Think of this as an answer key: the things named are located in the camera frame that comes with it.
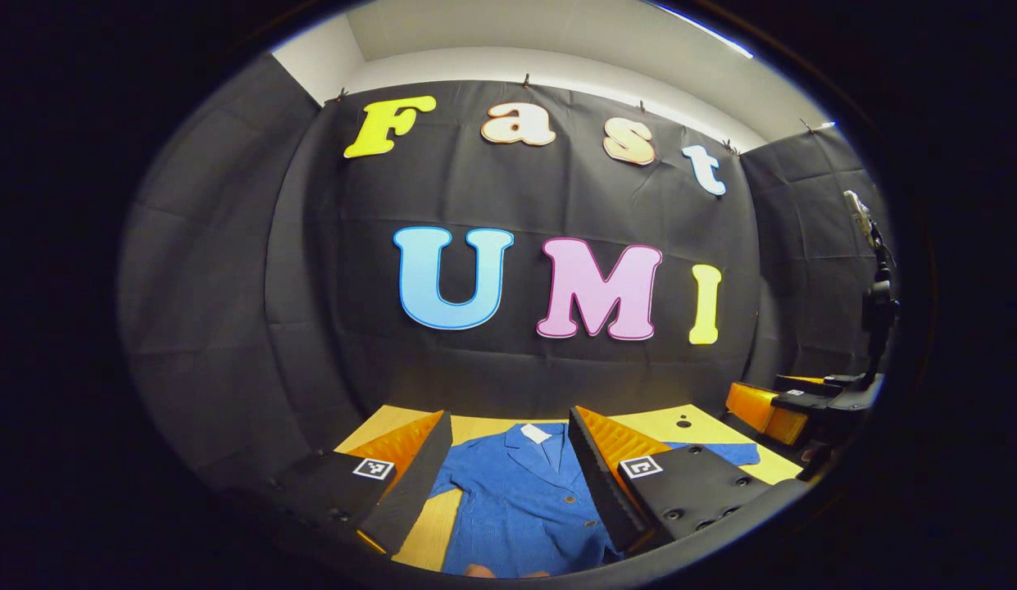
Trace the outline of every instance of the orange foam pad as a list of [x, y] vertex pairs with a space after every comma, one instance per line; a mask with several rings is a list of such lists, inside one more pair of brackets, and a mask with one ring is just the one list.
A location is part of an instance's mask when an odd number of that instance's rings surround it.
[[626, 459], [672, 451], [672, 448], [660, 440], [652, 439], [647, 434], [633, 430], [620, 422], [606, 418], [605, 415], [599, 415], [597, 412], [586, 410], [580, 406], [576, 408], [577, 414], [580, 414], [585, 421], [588, 432], [592, 434], [592, 440], [595, 440], [599, 455], [602, 456], [606, 466], [610, 468], [610, 473], [614, 474], [617, 484], [638, 508], [640, 505], [637, 504], [636, 498], [632, 496], [627, 486], [624, 485], [621, 475], [617, 473], [617, 464]]
[[778, 397], [775, 392], [734, 381], [726, 395], [726, 408], [744, 424], [764, 432], [770, 422], [770, 415], [774, 414], [770, 401], [775, 397]]
[[[813, 377], [801, 377], [804, 381], [815, 381]], [[807, 425], [807, 416], [797, 411], [773, 407], [770, 401], [778, 394], [754, 388], [744, 383], [731, 383], [726, 396], [726, 408], [741, 422], [756, 428], [775, 440], [792, 445]]]
[[434, 412], [434, 414], [426, 415], [424, 418], [414, 419], [413, 422], [410, 422], [406, 426], [400, 426], [392, 430], [392, 432], [385, 432], [377, 436], [376, 439], [367, 441], [365, 445], [357, 446], [352, 451], [348, 451], [346, 455], [361, 457], [363, 459], [379, 459], [395, 463], [395, 478], [392, 479], [392, 483], [384, 490], [386, 494], [399, 482], [399, 478], [407, 473], [410, 464], [417, 457], [417, 453], [420, 451], [421, 446], [424, 445], [428, 434], [439, 423], [441, 415], [443, 415], [443, 411], [439, 410]]

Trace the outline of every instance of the white label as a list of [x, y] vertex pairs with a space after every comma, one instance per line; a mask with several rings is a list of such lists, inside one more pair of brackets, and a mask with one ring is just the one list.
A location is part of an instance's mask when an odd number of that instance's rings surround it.
[[543, 441], [552, 437], [548, 432], [544, 432], [544, 430], [534, 426], [533, 424], [525, 424], [522, 428], [520, 428], [520, 432], [523, 432], [526, 434], [528, 439], [531, 439], [538, 445], [541, 445]]
[[393, 466], [395, 466], [395, 463], [391, 461], [363, 459], [362, 463], [359, 463], [359, 466], [352, 473], [362, 475], [363, 478], [383, 479], [387, 477], [387, 474], [392, 473]]
[[621, 466], [624, 467], [624, 473], [629, 474], [629, 478], [631, 479], [660, 474], [663, 471], [661, 466], [654, 463], [654, 460], [649, 455], [647, 457], [636, 457], [636, 459], [621, 461]]

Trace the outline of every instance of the finger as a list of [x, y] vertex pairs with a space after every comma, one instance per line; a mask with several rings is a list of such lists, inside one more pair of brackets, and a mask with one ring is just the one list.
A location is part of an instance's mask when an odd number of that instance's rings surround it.
[[475, 564], [471, 564], [470, 567], [466, 568], [464, 575], [470, 576], [471, 578], [496, 578], [496, 576], [493, 575], [493, 572], [490, 571], [490, 568], [480, 567]]

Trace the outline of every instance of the ceiling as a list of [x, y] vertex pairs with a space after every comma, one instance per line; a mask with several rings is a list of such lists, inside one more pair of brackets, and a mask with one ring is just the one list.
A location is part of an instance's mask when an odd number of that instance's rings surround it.
[[831, 120], [759, 56], [640, 0], [377, 0], [348, 13], [367, 61], [426, 49], [569, 53], [684, 91], [774, 141]]

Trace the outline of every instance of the blue jacket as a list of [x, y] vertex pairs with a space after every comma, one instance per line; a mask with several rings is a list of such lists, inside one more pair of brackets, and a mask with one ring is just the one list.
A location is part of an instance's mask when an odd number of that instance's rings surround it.
[[[605, 551], [620, 556], [563, 435], [565, 424], [535, 426], [550, 434], [541, 445], [517, 424], [457, 445], [445, 456], [429, 496], [454, 487], [463, 491], [441, 569], [445, 574], [463, 575], [468, 565], [479, 564], [497, 578], [537, 571], [557, 576], [599, 567]], [[708, 446], [717, 452], [715, 445]], [[736, 464], [759, 462], [756, 445], [724, 448], [744, 448], [728, 457]]]

